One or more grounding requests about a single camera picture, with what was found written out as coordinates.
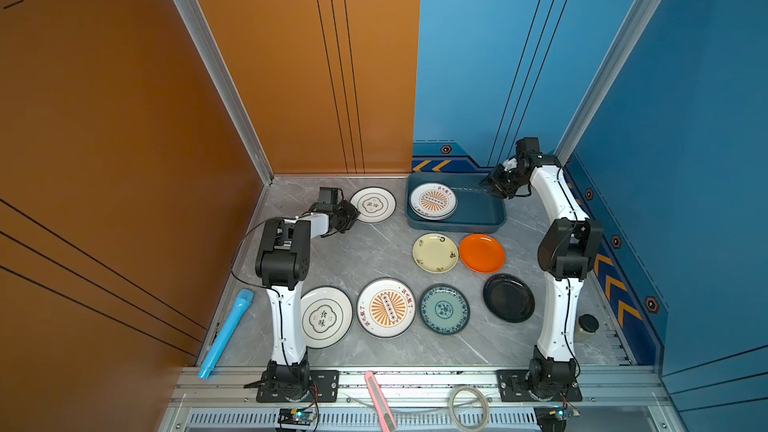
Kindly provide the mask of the white flower plate back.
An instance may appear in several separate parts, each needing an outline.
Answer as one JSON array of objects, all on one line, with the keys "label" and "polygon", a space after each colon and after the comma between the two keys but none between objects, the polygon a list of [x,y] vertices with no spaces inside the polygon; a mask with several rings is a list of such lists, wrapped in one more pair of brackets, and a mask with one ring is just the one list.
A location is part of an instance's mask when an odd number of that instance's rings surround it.
[{"label": "white flower plate back", "polygon": [[380,223],[389,219],[397,209],[394,195],[385,188],[366,187],[357,191],[350,203],[357,209],[357,220]]}]

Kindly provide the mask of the cream yellow plate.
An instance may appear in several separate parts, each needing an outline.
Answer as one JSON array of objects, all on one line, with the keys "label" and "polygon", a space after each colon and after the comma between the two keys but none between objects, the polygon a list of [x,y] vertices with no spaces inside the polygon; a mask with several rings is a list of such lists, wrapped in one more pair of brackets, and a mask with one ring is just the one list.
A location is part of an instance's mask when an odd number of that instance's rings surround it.
[{"label": "cream yellow plate", "polygon": [[431,274],[447,273],[460,260],[459,249],[455,242],[438,233],[419,237],[413,244],[412,257],[419,268]]}]

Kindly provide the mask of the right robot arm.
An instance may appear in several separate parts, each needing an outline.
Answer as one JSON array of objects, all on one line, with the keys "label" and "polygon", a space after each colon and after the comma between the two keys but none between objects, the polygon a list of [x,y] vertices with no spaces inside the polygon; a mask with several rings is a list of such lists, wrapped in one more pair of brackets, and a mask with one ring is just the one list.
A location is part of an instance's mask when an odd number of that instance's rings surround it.
[{"label": "right robot arm", "polygon": [[583,284],[594,269],[603,226],[578,204],[554,156],[511,158],[497,165],[483,183],[503,199],[516,197],[521,187],[536,192],[551,220],[537,251],[546,282],[544,322],[526,382],[537,399],[565,397],[577,386],[581,371],[574,351],[577,308]]}]

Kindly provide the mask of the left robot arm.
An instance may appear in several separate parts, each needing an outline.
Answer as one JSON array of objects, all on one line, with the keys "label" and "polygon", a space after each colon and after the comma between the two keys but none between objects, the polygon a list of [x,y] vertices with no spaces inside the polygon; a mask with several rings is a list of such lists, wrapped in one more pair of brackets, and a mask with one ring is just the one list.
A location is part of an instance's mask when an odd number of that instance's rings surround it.
[{"label": "left robot arm", "polygon": [[273,351],[260,381],[267,399],[305,399],[314,391],[307,350],[338,343],[351,327],[352,305],[345,292],[326,286],[302,294],[311,240],[344,233],[357,219],[358,210],[336,192],[323,188],[307,213],[264,223],[255,272],[267,290],[273,323]]}]

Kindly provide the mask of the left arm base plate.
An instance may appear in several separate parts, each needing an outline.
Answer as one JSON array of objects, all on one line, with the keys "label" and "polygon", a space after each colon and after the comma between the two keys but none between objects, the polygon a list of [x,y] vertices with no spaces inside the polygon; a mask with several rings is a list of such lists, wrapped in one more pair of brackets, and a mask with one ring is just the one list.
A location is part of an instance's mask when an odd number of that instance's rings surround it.
[{"label": "left arm base plate", "polygon": [[265,383],[256,393],[258,403],[333,403],[338,397],[339,371],[313,369],[306,389],[301,385]]}]

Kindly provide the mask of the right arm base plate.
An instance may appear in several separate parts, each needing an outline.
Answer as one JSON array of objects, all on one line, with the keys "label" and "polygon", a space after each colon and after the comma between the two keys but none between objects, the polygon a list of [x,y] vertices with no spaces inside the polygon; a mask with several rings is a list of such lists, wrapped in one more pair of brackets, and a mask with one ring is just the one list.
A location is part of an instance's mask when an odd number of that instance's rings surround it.
[{"label": "right arm base plate", "polygon": [[497,387],[502,402],[549,403],[581,402],[583,395],[577,382],[558,382],[548,378],[535,379],[524,369],[496,371]]}]

